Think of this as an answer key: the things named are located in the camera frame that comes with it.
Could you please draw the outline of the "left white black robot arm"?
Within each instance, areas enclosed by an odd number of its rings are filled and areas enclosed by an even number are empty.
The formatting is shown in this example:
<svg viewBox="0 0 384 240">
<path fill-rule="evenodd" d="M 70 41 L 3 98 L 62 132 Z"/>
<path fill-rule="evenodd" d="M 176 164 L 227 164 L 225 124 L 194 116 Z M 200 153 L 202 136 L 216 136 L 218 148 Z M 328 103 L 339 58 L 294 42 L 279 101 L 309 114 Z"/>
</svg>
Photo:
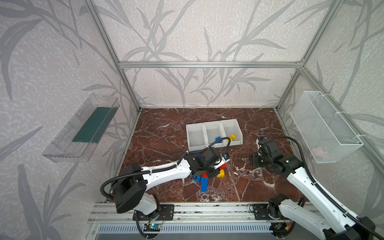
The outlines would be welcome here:
<svg viewBox="0 0 384 240">
<path fill-rule="evenodd" d="M 217 148 L 207 147 L 186 152 L 179 160 L 159 166 L 142 167 L 134 163 L 123 174 L 102 183 L 100 193 L 115 202 L 118 214 L 134 210 L 137 219 L 142 213 L 149 221 L 153 221 L 161 215 L 162 207 L 155 195 L 147 193 L 148 190 L 167 182 L 203 174 L 209 179 L 215 178 L 221 167 L 229 161 L 227 152 L 220 153 Z"/>
</svg>

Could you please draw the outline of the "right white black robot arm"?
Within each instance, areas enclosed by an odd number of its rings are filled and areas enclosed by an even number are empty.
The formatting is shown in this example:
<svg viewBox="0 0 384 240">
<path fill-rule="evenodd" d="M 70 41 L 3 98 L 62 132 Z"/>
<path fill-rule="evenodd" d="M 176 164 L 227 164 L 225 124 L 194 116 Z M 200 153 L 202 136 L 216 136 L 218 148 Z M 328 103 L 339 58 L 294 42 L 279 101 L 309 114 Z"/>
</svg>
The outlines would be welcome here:
<svg viewBox="0 0 384 240">
<path fill-rule="evenodd" d="M 287 218 L 299 224 L 321 240 L 372 240 L 384 237 L 376 232 L 375 223 L 368 217 L 359 217 L 326 190 L 311 174 L 300 143 L 294 142 L 300 153 L 283 155 L 276 139 L 257 139 L 258 151 L 252 153 L 250 162 L 254 168 L 265 168 L 280 175 L 294 185 L 321 213 L 311 213 L 283 194 L 269 200 L 268 211 L 272 218 Z"/>
</svg>

